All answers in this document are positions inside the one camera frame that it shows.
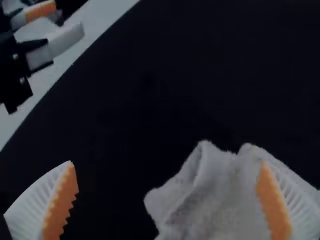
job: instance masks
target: gray cloth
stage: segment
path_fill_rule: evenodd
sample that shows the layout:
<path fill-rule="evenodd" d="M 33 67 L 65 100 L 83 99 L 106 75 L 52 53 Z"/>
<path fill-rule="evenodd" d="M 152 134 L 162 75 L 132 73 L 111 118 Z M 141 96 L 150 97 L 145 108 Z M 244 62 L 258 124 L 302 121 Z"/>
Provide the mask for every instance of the gray cloth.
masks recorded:
<path fill-rule="evenodd" d="M 202 141 L 180 172 L 144 203 L 157 240 L 271 240 L 256 194 L 262 160 L 290 176 L 319 202 L 319 192 L 266 151 L 245 144 L 237 155 Z"/>

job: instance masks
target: white surface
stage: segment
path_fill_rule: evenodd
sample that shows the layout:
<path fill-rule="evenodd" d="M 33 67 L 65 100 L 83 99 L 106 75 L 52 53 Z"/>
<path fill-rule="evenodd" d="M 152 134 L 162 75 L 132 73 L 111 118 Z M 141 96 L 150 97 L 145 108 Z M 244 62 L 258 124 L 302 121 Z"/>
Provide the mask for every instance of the white surface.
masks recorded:
<path fill-rule="evenodd" d="M 17 112 L 8 115 L 3 104 L 0 105 L 0 150 L 34 106 L 75 60 L 137 2 L 138 0 L 89 0 L 65 22 L 65 26 L 82 22 L 84 38 L 55 58 L 54 65 L 31 76 L 29 82 L 34 96 L 20 106 Z M 56 29 L 57 27 L 48 19 L 40 18 L 17 31 L 15 37 L 18 41 L 32 40 Z"/>

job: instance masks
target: black surface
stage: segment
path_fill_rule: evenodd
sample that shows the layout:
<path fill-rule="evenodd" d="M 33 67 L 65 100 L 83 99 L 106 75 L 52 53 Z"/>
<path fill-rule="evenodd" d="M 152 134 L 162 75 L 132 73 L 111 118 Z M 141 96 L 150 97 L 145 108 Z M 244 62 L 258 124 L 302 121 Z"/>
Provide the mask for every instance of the black surface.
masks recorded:
<path fill-rule="evenodd" d="M 2 240 L 12 240 L 6 220 L 3 215 L 0 215 L 0 235 Z"/>
<path fill-rule="evenodd" d="M 17 197 L 72 160 L 80 194 L 61 239 L 152 239 L 143 198 L 198 141 L 250 142 L 319 178 L 318 3 L 144 0 L 61 77 L 1 152 Z"/>

